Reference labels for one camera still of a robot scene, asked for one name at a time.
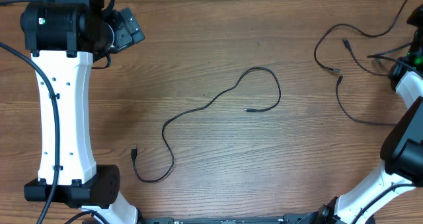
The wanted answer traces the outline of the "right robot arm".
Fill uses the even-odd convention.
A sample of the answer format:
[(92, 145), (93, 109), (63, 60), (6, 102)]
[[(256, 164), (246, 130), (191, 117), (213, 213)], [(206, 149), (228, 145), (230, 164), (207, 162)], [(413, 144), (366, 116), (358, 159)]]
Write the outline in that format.
[(375, 223), (375, 213), (397, 196), (422, 187), (422, 7), (407, 19), (415, 26), (408, 52), (386, 75), (407, 107), (382, 144), (381, 162), (348, 193), (318, 211), (286, 214), (283, 223)]

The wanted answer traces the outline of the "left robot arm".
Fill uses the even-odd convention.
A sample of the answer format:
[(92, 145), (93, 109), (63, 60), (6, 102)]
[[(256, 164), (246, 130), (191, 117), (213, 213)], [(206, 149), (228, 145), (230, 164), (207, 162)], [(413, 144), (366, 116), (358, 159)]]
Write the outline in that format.
[(41, 0), (26, 6), (20, 26), (37, 67), (42, 122), (40, 168), (25, 199), (63, 203), (100, 223), (140, 223), (140, 211), (120, 193), (118, 167), (96, 163), (89, 135), (95, 62), (144, 38), (132, 12), (105, 0)]

